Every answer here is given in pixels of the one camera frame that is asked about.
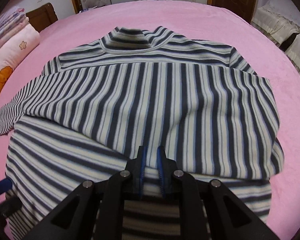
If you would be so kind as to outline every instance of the pink bedspread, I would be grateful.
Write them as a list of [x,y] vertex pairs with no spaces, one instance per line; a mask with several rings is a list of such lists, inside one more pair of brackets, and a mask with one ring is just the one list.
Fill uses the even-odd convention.
[[[190,39],[235,46],[258,75],[271,82],[281,119],[278,138],[285,153],[273,190],[268,226],[281,240],[300,227],[300,76],[264,35],[224,8],[182,1],[138,1],[109,5],[59,20],[40,33],[40,45],[17,67],[0,94],[0,107],[58,54],[99,39],[116,26],[154,30],[162,25]],[[0,136],[0,179],[9,136]]]

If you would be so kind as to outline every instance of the stack of bedding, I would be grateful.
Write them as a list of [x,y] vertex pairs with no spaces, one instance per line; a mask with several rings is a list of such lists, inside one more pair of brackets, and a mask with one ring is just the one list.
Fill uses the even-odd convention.
[[251,25],[282,49],[300,74],[300,12],[290,0],[268,0]]
[[0,15],[0,93],[15,68],[40,42],[23,8],[14,6]]

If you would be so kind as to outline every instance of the star embroidery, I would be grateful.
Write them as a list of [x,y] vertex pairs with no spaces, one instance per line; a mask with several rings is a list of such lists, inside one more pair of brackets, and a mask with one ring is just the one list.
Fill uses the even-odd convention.
[[24,42],[24,41],[22,41],[21,44],[19,45],[19,47],[20,47],[21,49],[25,49],[25,48],[27,47],[27,43]]

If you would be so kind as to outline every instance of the pink blanket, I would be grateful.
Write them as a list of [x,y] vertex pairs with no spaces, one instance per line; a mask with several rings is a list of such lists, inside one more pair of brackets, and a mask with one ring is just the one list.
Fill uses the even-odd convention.
[[[285,164],[283,172],[270,180],[273,196],[267,224],[281,240],[291,239],[300,227],[300,76],[270,40],[224,8],[147,0],[109,5],[59,20],[40,33],[40,45],[13,72],[0,94],[0,107],[58,54],[99,39],[116,26],[154,30],[159,25],[190,39],[235,46],[258,75],[270,80],[281,119],[278,138]],[[0,179],[8,143],[7,135],[0,136]]]

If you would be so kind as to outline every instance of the white pillow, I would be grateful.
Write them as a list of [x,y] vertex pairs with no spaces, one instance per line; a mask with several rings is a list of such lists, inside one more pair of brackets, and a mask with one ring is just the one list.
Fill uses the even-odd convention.
[[0,48],[0,92],[15,68],[39,43],[39,33],[27,24]]
[[263,8],[300,26],[300,12],[291,0],[268,0]]

